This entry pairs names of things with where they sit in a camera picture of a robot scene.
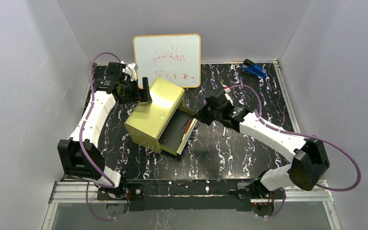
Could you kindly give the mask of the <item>red lip pencil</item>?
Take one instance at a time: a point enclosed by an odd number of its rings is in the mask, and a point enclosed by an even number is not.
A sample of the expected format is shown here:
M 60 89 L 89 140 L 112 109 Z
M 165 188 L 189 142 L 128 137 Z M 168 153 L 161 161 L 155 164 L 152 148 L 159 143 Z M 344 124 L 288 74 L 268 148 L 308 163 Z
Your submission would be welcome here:
M 192 119 L 189 118 L 189 120 L 187 121 L 186 125 L 185 125 L 185 129 L 184 129 L 184 134 L 183 134 L 183 138 L 182 138 L 182 141 L 184 141 L 185 139 L 185 136 L 186 136 L 186 133 L 191 125 L 191 122 L 192 122 Z

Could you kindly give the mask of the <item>green metal drawer chest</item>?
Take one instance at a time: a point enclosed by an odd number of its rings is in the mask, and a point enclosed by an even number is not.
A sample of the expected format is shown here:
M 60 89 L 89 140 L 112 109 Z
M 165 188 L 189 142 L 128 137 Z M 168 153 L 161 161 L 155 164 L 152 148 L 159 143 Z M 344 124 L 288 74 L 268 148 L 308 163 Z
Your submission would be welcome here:
M 151 103 L 138 103 L 124 123 L 134 143 L 159 154 L 180 159 L 197 125 L 192 109 L 185 106 L 185 90 L 167 80 L 157 78 L 149 88 Z M 183 124 L 191 125 L 182 141 Z

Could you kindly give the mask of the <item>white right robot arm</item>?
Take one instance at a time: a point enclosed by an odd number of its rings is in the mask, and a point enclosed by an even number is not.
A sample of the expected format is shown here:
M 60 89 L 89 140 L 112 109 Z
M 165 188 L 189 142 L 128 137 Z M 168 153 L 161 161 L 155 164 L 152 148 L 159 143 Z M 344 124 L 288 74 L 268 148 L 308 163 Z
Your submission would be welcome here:
M 289 134 L 261 118 L 257 111 L 251 111 L 242 104 L 234 105 L 229 91 L 228 88 L 209 91 L 204 97 L 206 103 L 192 112 L 192 117 L 206 125 L 218 121 L 226 128 L 256 138 L 289 162 L 288 165 L 264 171 L 238 193 L 265 197 L 274 190 L 288 186 L 312 190 L 330 167 L 323 142 Z

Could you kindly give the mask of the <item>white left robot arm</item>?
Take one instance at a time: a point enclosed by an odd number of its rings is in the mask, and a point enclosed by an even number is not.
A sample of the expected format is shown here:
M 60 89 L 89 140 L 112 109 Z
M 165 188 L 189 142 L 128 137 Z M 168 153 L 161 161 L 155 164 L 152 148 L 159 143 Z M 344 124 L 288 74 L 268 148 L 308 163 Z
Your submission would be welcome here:
M 105 121 L 116 104 L 151 102 L 149 80 L 138 79 L 136 63 L 109 62 L 104 76 L 92 80 L 89 104 L 68 139 L 57 145 L 62 168 L 69 176 L 91 181 L 101 187 L 117 188 L 121 174 L 106 166 L 98 150 Z

